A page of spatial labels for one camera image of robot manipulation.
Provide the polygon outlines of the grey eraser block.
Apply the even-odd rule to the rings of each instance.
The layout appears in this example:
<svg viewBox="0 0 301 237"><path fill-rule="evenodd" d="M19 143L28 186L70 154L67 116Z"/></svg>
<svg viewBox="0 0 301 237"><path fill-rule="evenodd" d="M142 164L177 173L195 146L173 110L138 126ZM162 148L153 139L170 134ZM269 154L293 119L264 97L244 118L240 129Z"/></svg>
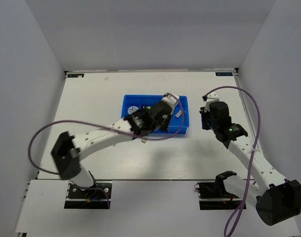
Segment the grey eraser block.
<svg viewBox="0 0 301 237"><path fill-rule="evenodd" d="M182 115L182 111L178 111L178 112L175 114L175 117L176 117L176 118L179 118L181 115Z"/></svg>

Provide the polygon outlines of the blue round tape container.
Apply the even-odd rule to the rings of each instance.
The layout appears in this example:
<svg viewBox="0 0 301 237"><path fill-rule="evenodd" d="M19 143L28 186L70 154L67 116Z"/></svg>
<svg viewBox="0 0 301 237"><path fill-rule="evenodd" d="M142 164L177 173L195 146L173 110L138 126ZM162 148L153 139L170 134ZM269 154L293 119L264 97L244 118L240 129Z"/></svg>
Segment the blue round tape container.
<svg viewBox="0 0 301 237"><path fill-rule="evenodd" d="M136 111L138 111L139 108L137 106L130 106L127 110L128 114L131 115L133 113L135 113Z"/></svg>

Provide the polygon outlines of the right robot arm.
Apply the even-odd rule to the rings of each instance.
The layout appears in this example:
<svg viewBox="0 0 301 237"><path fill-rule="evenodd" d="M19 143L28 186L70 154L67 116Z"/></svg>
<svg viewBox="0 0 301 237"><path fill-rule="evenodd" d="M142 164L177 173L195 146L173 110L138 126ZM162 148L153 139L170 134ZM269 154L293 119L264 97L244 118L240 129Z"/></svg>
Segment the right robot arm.
<svg viewBox="0 0 301 237"><path fill-rule="evenodd" d="M251 169L251 176L257 183L256 186L247 185L235 172L226 171L216 176L214 193L221 197L233 194L243 198L245 189L248 189L246 202L269 226L299 215L301 184L297 180L288 180L259 151L253 149L247 131L241 125L232 123L228 105L219 99L208 99L200 113L202 128L212 130L216 139L247 169Z"/></svg>

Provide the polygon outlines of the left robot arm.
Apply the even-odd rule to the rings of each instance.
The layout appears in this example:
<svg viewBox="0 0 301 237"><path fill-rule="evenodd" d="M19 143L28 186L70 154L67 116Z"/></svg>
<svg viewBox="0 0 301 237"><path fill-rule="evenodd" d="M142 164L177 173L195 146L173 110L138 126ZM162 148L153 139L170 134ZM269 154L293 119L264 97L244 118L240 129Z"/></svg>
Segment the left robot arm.
<svg viewBox="0 0 301 237"><path fill-rule="evenodd" d="M61 180L69 180L80 187L86 197L96 194L97 185L81 161L91 154L121 142L147 137L157 130L167 130L177 103L166 99L150 109L140 109L104 129L79 135L63 132L59 135L51 155Z"/></svg>

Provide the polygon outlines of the blue divided plastic bin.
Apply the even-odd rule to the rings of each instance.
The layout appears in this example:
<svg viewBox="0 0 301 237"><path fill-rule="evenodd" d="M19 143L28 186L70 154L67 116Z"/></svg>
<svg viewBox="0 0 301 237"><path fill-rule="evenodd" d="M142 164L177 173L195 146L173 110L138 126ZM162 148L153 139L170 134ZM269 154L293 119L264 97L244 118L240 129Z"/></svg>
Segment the blue divided plastic bin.
<svg viewBox="0 0 301 237"><path fill-rule="evenodd" d="M122 112L121 117L125 117L128 115L128 108L130 106L137 106L139 109L141 109L142 106L153 106L155 103L159 102L162 99L162 95L135 95L135 94L127 94L124 95L123 103L122 103ZM180 102L183 107L184 111L184 122L182 129L180 130L179 134L186 134L187 128L189 127L189 115L188 115L188 99L186 96L180 96ZM171 118L170 124L168 126L168 131L155 131L155 133L161 133L161 134L173 134L175 133L181 123L182 123L182 115L179 118L175 117L175 114L180 111L181 108L179 105L176 106L173 116Z"/></svg>

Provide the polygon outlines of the beige eraser block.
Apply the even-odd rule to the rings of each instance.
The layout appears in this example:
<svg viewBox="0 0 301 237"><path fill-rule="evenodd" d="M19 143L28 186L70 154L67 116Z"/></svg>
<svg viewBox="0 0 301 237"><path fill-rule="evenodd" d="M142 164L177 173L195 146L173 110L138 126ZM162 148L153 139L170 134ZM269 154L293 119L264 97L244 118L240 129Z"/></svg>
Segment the beige eraser block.
<svg viewBox="0 0 301 237"><path fill-rule="evenodd" d="M146 142L147 142L147 137L143 137L143 138L141 139L141 142L142 142L142 143L146 143Z"/></svg>

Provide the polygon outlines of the right corner label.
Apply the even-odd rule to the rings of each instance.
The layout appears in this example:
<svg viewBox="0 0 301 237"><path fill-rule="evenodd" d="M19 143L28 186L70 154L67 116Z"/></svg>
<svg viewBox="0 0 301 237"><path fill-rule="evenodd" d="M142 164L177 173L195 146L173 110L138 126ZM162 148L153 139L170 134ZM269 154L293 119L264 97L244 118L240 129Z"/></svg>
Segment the right corner label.
<svg viewBox="0 0 301 237"><path fill-rule="evenodd" d="M217 77L232 77L232 72L215 72Z"/></svg>

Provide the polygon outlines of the corner label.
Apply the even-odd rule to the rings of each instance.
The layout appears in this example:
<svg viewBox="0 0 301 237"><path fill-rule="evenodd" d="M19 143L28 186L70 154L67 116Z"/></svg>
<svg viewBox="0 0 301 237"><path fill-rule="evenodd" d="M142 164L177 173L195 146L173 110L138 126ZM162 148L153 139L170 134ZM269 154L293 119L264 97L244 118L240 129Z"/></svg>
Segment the corner label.
<svg viewBox="0 0 301 237"><path fill-rule="evenodd" d="M217 77L232 77L232 72L215 72Z"/></svg>
<svg viewBox="0 0 301 237"><path fill-rule="evenodd" d="M83 78L84 74L67 74L67 78Z"/></svg>

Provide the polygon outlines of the left corner label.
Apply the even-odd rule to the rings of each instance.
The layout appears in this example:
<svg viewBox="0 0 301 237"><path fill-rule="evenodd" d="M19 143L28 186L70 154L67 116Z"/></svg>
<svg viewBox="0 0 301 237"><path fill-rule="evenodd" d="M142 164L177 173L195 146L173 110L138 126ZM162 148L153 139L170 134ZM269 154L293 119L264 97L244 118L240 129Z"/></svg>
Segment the left corner label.
<svg viewBox="0 0 301 237"><path fill-rule="evenodd" d="M67 78L83 78L84 74L67 74Z"/></svg>

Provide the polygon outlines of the metal table edge rail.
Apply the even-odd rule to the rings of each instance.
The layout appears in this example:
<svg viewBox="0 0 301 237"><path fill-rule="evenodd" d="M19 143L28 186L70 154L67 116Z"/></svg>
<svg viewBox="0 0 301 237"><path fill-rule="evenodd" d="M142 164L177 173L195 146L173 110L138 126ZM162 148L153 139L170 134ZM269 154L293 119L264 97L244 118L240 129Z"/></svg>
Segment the metal table edge rail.
<svg viewBox="0 0 301 237"><path fill-rule="evenodd" d="M233 79L234 79L234 85L243 88L241 78L240 78L240 72L239 68L234 68L233 71ZM240 115L242 117L242 126L247 130L248 135L250 136L252 140L252 144L256 138L256 133L257 133L257 110L255 108L253 100L243 91L241 90L235 90L236 92L234 93L235 96L237 97L236 100L239 104L239 108L241 110ZM263 148L261 145L260 139L257 141L257 151L259 151L267 160L268 157L266 157L266 154L263 152Z"/></svg>

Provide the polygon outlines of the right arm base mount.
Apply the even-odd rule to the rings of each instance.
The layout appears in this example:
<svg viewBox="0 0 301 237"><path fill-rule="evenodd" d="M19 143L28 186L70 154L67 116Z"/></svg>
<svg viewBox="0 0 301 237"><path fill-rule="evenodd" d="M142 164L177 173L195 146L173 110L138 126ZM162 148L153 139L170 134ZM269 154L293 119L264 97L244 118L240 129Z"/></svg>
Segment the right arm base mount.
<svg viewBox="0 0 301 237"><path fill-rule="evenodd" d="M194 189L198 192L200 210L235 210L242 201L233 194L218 193L215 182L199 182Z"/></svg>

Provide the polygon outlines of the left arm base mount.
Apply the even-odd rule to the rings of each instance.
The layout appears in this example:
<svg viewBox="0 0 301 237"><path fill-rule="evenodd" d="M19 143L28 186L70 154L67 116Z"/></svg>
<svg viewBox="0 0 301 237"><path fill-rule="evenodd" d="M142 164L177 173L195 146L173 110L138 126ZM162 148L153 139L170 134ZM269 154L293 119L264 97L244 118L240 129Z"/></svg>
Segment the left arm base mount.
<svg viewBox="0 0 301 237"><path fill-rule="evenodd" d="M69 183L65 209L109 209L112 197L112 181L97 181L98 189L81 190L76 184Z"/></svg>

